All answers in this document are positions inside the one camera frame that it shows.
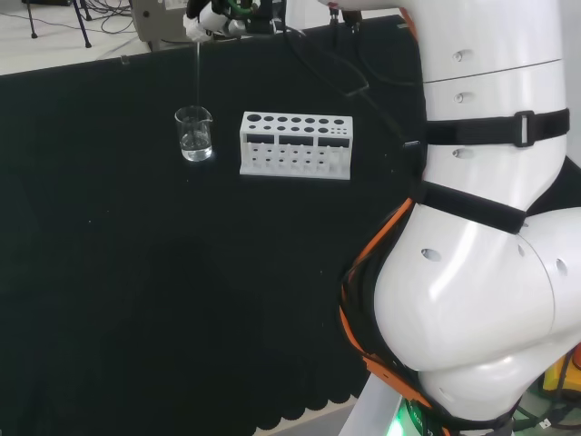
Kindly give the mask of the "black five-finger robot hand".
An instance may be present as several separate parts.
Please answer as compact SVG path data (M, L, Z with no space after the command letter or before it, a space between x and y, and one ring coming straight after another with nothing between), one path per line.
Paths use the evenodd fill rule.
M217 36L246 35L245 23L230 18L225 1L189 1L182 22L186 36L194 43L209 42Z

